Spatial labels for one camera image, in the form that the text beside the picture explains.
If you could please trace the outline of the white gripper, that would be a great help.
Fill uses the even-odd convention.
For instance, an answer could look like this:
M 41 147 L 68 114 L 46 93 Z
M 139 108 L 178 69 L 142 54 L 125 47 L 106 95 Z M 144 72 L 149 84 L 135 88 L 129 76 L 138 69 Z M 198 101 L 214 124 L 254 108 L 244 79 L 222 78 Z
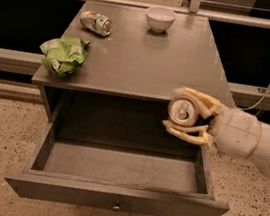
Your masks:
M 203 119 L 218 115 L 211 120 L 209 130 L 207 125 L 184 127 L 164 120 L 166 131 L 171 135 L 190 144 L 208 147 L 214 142 L 220 153 L 236 158 L 245 159 L 256 148 L 261 126 L 255 116 L 239 108 L 226 108 L 220 100 L 192 88 L 177 88 L 174 97 L 192 99 Z

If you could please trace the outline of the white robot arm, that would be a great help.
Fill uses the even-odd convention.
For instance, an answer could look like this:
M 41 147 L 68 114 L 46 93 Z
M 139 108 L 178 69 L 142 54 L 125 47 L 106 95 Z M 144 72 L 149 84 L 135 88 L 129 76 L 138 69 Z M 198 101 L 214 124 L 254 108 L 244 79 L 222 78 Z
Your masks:
M 249 160 L 270 180 L 270 125 L 238 107 L 182 87 L 167 107 L 166 130 L 183 141 Z

